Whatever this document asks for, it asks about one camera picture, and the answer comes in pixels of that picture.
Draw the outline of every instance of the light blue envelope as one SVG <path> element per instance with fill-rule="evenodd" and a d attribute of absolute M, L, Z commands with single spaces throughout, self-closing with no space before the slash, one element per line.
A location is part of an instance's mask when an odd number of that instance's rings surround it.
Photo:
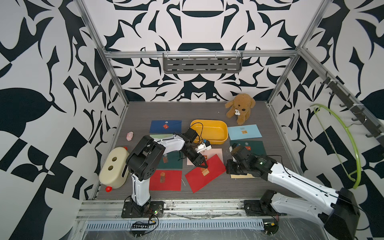
<path fill-rule="evenodd" d="M 229 127 L 228 128 L 228 134 L 229 134 L 229 138 L 231 140 L 262 137 L 256 124 Z"/>

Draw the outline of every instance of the sticker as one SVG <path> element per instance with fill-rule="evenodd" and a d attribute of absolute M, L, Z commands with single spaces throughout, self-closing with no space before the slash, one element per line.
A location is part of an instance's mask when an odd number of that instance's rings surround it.
<path fill-rule="evenodd" d="M 166 173 L 162 172 L 160 173 L 160 183 L 165 183 L 166 181 Z"/>
<path fill-rule="evenodd" d="M 203 176 L 207 175 L 209 173 L 209 170 L 208 168 L 200 168 L 201 169 L 201 173 L 203 174 Z"/>

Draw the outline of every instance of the red envelope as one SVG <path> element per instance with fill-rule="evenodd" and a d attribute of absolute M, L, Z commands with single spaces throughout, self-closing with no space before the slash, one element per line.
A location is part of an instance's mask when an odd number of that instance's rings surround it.
<path fill-rule="evenodd" d="M 181 191 L 182 171 L 156 170 L 149 180 L 151 191 Z"/>
<path fill-rule="evenodd" d="M 197 167 L 185 175 L 193 193 L 225 173 L 225 166 L 217 154 L 207 160 L 207 165 L 207 169 Z"/>

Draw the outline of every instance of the green hanger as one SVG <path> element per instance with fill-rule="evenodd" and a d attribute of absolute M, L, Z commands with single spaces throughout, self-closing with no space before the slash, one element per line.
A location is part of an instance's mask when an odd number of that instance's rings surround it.
<path fill-rule="evenodd" d="M 316 104 L 311 105 L 311 107 L 312 107 L 312 106 L 318 106 L 318 107 L 319 107 L 319 108 L 314 108 L 314 109 L 313 109 L 313 110 L 314 110 L 314 114 L 316 115 L 317 119 L 319 120 L 319 123 L 320 123 L 320 125 L 321 125 L 321 127 L 322 127 L 322 129 L 323 129 L 323 131 L 324 131 L 324 133 L 325 133 L 325 135 L 327 136 L 328 142 L 329 142 L 329 144 L 331 145 L 333 151 L 335 152 L 337 158 L 339 159 L 339 162 L 340 162 L 340 164 L 342 165 L 342 167 L 343 167 L 345 173 L 347 174 L 348 178 L 349 178 L 350 180 L 352 180 L 353 182 L 355 182 L 355 184 L 353 185 L 353 189 L 356 189 L 356 188 L 359 186 L 359 184 L 360 184 L 360 180 L 361 180 L 361 164 L 360 164 L 360 156 L 359 156 L 359 151 L 358 151 L 358 148 L 357 148 L 357 146 L 356 146 L 355 140 L 353 139 L 353 136 L 352 136 L 351 132 L 350 132 L 349 129 L 348 129 L 350 126 L 352 126 L 352 125 L 354 125 L 354 124 L 351 124 L 351 125 L 349 125 L 349 126 L 346 126 L 346 125 L 344 124 L 344 122 L 340 119 L 340 117 L 339 117 L 336 113 L 334 113 L 331 109 L 327 108 L 326 106 L 324 106 L 324 105 L 322 105 L 322 104 L 317 104 L 317 103 L 316 103 Z M 349 174 L 349 173 L 347 172 L 347 170 L 345 169 L 345 167 L 344 167 L 344 165 L 343 165 L 343 163 L 342 163 L 342 161 L 341 161 L 341 159 L 340 159 L 340 157 L 339 157 L 339 154 L 337 154 L 336 149 L 335 149 L 335 147 L 333 146 L 333 144 L 332 144 L 332 142 L 331 142 L 331 139 L 329 138 L 327 132 L 325 131 L 325 128 L 324 128 L 323 124 L 322 124 L 321 121 L 320 121 L 320 118 L 317 116 L 317 112 L 320 111 L 320 108 L 324 108 L 325 110 L 327 110 L 330 114 L 332 114 L 332 115 L 339 121 L 339 123 L 343 126 L 345 132 L 347 133 L 347 135 L 348 135 L 348 137 L 349 137 L 349 140 L 350 140 L 351 143 L 352 143 L 352 147 L 353 147 L 353 150 L 354 150 L 354 153 L 355 153 L 355 159 L 356 159 L 356 170 L 353 171 L 353 172 L 351 172 L 350 174 Z M 353 177 L 351 177 L 351 175 L 354 174 L 354 173 L 357 174 L 357 179 L 354 179 Z"/>

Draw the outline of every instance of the pink envelope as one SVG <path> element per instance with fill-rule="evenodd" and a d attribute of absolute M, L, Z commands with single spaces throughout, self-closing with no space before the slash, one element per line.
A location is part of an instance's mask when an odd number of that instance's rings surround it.
<path fill-rule="evenodd" d="M 223 162 L 223 150 L 221 148 L 212 148 L 209 150 L 204 150 L 200 152 L 203 156 L 205 156 L 205 159 L 208 160 L 211 157 L 213 157 L 215 154 L 218 155 L 221 162 Z M 187 158 L 187 165 L 193 165 L 193 163 Z"/>

